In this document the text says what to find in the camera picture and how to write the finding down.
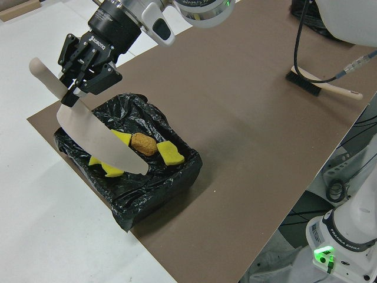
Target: black plastic bag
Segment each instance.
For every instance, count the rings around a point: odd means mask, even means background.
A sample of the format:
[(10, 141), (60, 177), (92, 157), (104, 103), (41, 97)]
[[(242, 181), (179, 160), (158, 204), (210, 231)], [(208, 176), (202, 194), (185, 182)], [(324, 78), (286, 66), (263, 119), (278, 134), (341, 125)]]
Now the black plastic bag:
[[(302, 11), (304, 9), (304, 4), (306, 1), (307, 0), (292, 0), (292, 6), (290, 7), (290, 12), (297, 19), (301, 18)], [(315, 32), (323, 35), (324, 37), (327, 37), (336, 41), (341, 41), (335, 38), (325, 27), (322, 21), (322, 18), (320, 17), (317, 3), (315, 1), (313, 1), (313, 3), (310, 4), (309, 6), (309, 9), (304, 19), (304, 24), (307, 25), (312, 30), (314, 30)]]
[(62, 128), (54, 134), (55, 144), (80, 168), (80, 171), (110, 204), (118, 224), (128, 232), (137, 222), (164, 205), (196, 180), (202, 161), (170, 128), (165, 115), (147, 98), (139, 94), (120, 94), (93, 110), (107, 127), (125, 133), (143, 133), (177, 146), (185, 158), (180, 165), (166, 166), (159, 153), (145, 156), (136, 152), (149, 165), (148, 173), (125, 172), (120, 177), (107, 178), (101, 165), (89, 166), (90, 155), (77, 145)]

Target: black brush bristles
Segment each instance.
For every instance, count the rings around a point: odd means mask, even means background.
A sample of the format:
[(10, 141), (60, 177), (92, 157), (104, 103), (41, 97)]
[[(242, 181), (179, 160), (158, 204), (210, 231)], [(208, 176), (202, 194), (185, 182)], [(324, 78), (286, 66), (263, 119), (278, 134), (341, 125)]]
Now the black brush bristles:
[(321, 91), (320, 87), (304, 80), (292, 71), (289, 71), (289, 73), (285, 76), (285, 79), (298, 85), (300, 88), (306, 90), (308, 93), (313, 94), (314, 96), (318, 96), (319, 92)]

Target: wooden block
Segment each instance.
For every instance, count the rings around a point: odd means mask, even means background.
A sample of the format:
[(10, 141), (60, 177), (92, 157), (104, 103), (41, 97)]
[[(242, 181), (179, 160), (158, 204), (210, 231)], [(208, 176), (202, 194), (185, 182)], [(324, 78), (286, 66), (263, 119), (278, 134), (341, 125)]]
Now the wooden block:
[(25, 3), (8, 8), (0, 12), (0, 19), (4, 22), (9, 21), (10, 19), (21, 16), (27, 12), (38, 9), (41, 6), (39, 0), (29, 0)]

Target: brush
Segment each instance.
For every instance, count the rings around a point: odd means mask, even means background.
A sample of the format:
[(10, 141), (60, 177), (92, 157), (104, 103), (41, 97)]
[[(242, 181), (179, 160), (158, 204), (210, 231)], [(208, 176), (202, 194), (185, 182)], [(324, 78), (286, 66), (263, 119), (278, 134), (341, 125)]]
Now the brush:
[[(307, 71), (305, 71), (301, 68), (299, 68), (299, 71), (302, 75), (304, 75), (306, 78), (308, 78), (310, 80), (316, 80), (316, 81), (320, 80), (317, 77), (315, 77), (314, 75), (308, 73)], [(312, 84), (312, 83), (306, 81), (301, 76), (297, 75), (297, 72), (296, 72), (294, 66), (290, 69), (290, 72), (285, 76), (285, 78), (288, 81), (290, 81), (290, 82), (298, 85), (302, 89), (306, 90), (308, 93), (313, 94), (314, 96), (318, 96), (319, 92), (322, 89), (324, 89), (324, 90), (328, 90), (328, 91), (331, 91), (333, 93), (338, 93), (338, 94), (341, 94), (343, 96), (346, 96), (346, 97), (349, 97), (349, 98), (352, 98), (352, 99), (356, 99), (356, 100), (361, 100), (363, 98), (363, 95), (361, 93), (357, 93), (355, 91), (347, 90), (347, 89), (341, 88), (341, 87), (336, 87), (336, 86), (329, 84), (329, 83), (319, 83), (319, 84), (313, 83)]]

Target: yellow sponge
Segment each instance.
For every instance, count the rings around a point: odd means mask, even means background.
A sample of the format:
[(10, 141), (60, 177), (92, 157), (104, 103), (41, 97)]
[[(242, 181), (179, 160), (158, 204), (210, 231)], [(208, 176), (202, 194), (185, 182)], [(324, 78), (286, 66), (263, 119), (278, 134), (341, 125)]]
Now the yellow sponge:
[(92, 166), (95, 164), (101, 164), (101, 161), (95, 158), (94, 156), (91, 156), (89, 160), (89, 166)]
[(111, 130), (123, 143), (130, 145), (132, 134), (122, 133), (121, 131)]
[(179, 154), (177, 147), (171, 141), (157, 143), (157, 148), (166, 165), (178, 165), (184, 162), (184, 156)]
[(106, 171), (106, 175), (105, 177), (110, 177), (110, 178), (114, 178), (114, 177), (119, 177), (121, 175), (123, 175), (124, 171), (122, 170), (119, 170), (115, 167), (112, 167), (104, 162), (101, 162), (102, 164), (102, 168)]

